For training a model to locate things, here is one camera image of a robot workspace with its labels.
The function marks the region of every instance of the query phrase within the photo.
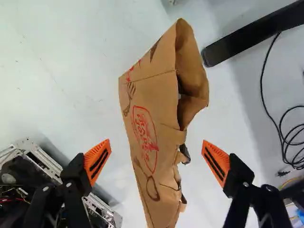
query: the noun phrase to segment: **concrete floor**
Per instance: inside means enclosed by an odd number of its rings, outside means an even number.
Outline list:
[[[105,138],[113,153],[97,183],[119,204],[123,227],[146,226],[118,101],[118,77],[183,17],[199,48],[293,0],[0,0],[0,145],[30,136],[68,159]],[[282,34],[265,71],[265,97],[278,121],[304,98],[304,28]],[[270,40],[208,68],[210,105],[188,130],[192,162],[180,166],[188,200],[178,228],[221,227],[230,200],[200,155],[206,139],[236,153],[255,184],[280,185],[278,138],[259,97]],[[288,124],[300,123],[303,113]],[[247,226],[256,227],[252,211]]]

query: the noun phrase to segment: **wire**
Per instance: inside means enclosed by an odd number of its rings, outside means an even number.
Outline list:
[[[263,94],[263,76],[264,76],[264,71],[265,71],[265,67],[266,67],[266,63],[270,54],[270,51],[275,43],[275,41],[278,39],[278,37],[280,36],[281,32],[277,33],[273,39],[273,41],[271,42],[271,45],[267,51],[264,63],[263,63],[263,67],[262,67],[262,73],[261,73],[261,77],[260,77],[260,92],[261,92],[261,99],[262,99],[262,104],[264,107],[264,110],[267,114],[267,116],[269,117],[269,119],[272,121],[272,123],[274,124],[278,137],[279,137],[279,141],[280,141],[280,145],[281,145],[281,154],[282,154],[282,160],[285,164],[291,165],[294,169],[296,170],[301,170],[304,169],[304,156],[302,156],[301,158],[299,158],[299,156],[301,155],[301,152],[304,150],[304,146],[303,148],[301,148],[296,155],[291,159],[287,159],[287,153],[288,153],[288,149],[290,148],[290,146],[299,146],[299,145],[303,145],[304,141],[302,142],[295,142],[294,139],[302,132],[304,131],[304,122],[301,124],[296,125],[295,127],[293,127],[291,130],[288,131],[288,133],[286,135],[284,135],[282,133],[282,123],[284,121],[284,118],[286,117],[286,115],[295,109],[300,109],[300,108],[304,108],[304,105],[297,105],[294,107],[289,108],[286,112],[283,113],[279,125],[275,122],[275,120],[273,119],[273,117],[270,115],[269,111],[267,110],[266,104],[265,104],[265,100],[264,100],[264,94]]]
[[[293,181],[298,180],[298,179],[301,179],[301,178],[302,178],[302,176],[301,176],[301,177],[297,177],[297,178],[289,179],[289,180],[285,181],[278,189],[279,189],[279,190],[282,190],[282,189],[283,189],[287,184],[289,184],[290,182],[293,182]]]

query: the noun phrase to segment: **cable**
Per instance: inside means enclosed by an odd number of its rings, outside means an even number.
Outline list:
[[[291,130],[288,131],[288,133],[286,135],[283,135],[283,133],[282,133],[282,123],[284,121],[284,118],[290,111],[295,110],[295,109],[304,108],[304,105],[297,105],[297,106],[289,108],[286,112],[283,113],[283,115],[280,119],[280,123],[279,123],[279,125],[277,125],[277,123],[275,122],[275,120],[270,115],[269,111],[267,110],[265,100],[264,100],[264,94],[263,94],[263,76],[264,76],[266,63],[267,63],[270,51],[271,51],[275,41],[280,36],[280,34],[281,34],[281,32],[279,32],[275,35],[275,37],[274,37],[273,41],[271,42],[271,45],[267,51],[267,54],[266,54],[266,57],[265,57],[265,60],[263,63],[262,73],[261,73],[261,77],[260,77],[261,99],[262,99],[262,104],[263,104],[263,107],[264,107],[264,110],[265,110],[267,116],[269,117],[269,119],[272,121],[272,123],[274,124],[274,126],[276,128],[276,131],[277,131],[277,134],[279,137],[279,141],[280,141],[280,145],[281,145],[281,154],[282,154],[283,162],[285,164],[291,165],[296,170],[301,170],[301,169],[304,169],[304,156],[302,156],[301,158],[298,158],[298,157],[300,156],[301,152],[304,150],[304,146],[302,149],[300,149],[297,152],[297,154],[292,158],[291,161],[289,159],[287,159],[287,153],[288,153],[288,148],[290,148],[290,146],[298,146],[298,145],[304,144],[304,141],[294,142],[294,139],[296,138],[296,136],[299,135],[304,130],[304,122],[293,127]]]

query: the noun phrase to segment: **paper bag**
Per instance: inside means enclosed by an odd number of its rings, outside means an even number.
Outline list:
[[[119,78],[119,100],[148,227],[173,228],[187,203],[177,168],[189,161],[186,128],[209,101],[205,70],[186,21],[179,19]]]

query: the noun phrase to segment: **black bar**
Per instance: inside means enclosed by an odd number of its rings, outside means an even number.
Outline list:
[[[204,48],[201,52],[204,64],[207,67],[215,66],[280,31],[302,24],[304,24],[304,0],[298,0]]]
[[[108,152],[107,149],[104,149],[104,151],[102,152],[102,154],[99,156],[99,158],[97,159],[97,161],[95,161],[95,163],[90,167],[90,171],[92,171],[93,169],[95,169],[95,167],[99,164],[99,162],[101,161],[101,159],[103,158],[104,154]]]
[[[205,158],[207,159],[207,161],[209,162],[209,164],[211,165],[211,167],[213,168],[213,170],[215,171],[215,173],[217,174],[218,178],[223,181],[224,178],[220,175],[219,171],[217,170],[217,168],[215,168],[215,166],[213,165],[212,161],[210,160],[210,158],[207,156],[207,154],[204,154]]]
[[[86,208],[81,199],[82,194],[78,191],[74,181],[63,182],[64,202],[69,228],[92,228]]]
[[[223,228],[244,228],[250,206],[250,186],[240,185],[233,197]]]
[[[220,165],[218,164],[218,162],[214,159],[214,157],[212,156],[212,154],[209,152],[208,148],[205,147],[209,157],[212,159],[213,163],[215,164],[215,166],[218,168],[218,170],[220,171],[220,173],[223,175],[223,177],[225,177],[225,173],[222,170],[222,168],[220,167]]]
[[[53,188],[53,185],[46,184],[36,189],[29,209],[24,217],[23,228],[41,228],[44,213],[47,208],[47,200]]]

